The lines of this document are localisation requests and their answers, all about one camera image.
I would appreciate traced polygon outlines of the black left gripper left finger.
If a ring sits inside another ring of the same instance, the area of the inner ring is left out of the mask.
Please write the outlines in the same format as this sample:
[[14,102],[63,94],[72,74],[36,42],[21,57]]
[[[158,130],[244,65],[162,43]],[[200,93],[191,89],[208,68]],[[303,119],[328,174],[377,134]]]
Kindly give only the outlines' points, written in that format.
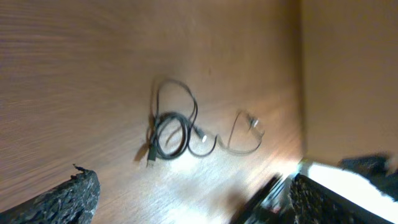
[[101,185],[95,171],[79,173],[24,203],[1,212],[1,223],[90,224],[98,208]]

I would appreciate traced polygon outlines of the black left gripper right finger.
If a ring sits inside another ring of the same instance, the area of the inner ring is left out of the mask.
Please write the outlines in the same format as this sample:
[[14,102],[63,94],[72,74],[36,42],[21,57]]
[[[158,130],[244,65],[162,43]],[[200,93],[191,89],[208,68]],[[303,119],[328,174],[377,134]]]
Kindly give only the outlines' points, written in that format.
[[291,182],[289,197],[299,224],[392,224],[305,175]]

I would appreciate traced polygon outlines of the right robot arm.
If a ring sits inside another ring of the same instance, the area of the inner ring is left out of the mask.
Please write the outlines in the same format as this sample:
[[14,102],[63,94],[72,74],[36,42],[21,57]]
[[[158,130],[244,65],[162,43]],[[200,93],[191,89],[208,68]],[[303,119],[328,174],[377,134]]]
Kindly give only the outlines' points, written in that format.
[[397,223],[397,166],[392,156],[302,160],[277,174],[232,217],[232,223]]

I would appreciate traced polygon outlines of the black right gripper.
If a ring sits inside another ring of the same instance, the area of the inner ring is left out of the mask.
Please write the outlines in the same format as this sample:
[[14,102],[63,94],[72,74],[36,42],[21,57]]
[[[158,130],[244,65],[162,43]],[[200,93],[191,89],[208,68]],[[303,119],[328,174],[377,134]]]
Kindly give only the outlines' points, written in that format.
[[289,199],[289,181],[274,175],[231,218],[230,224],[294,224],[295,213]]

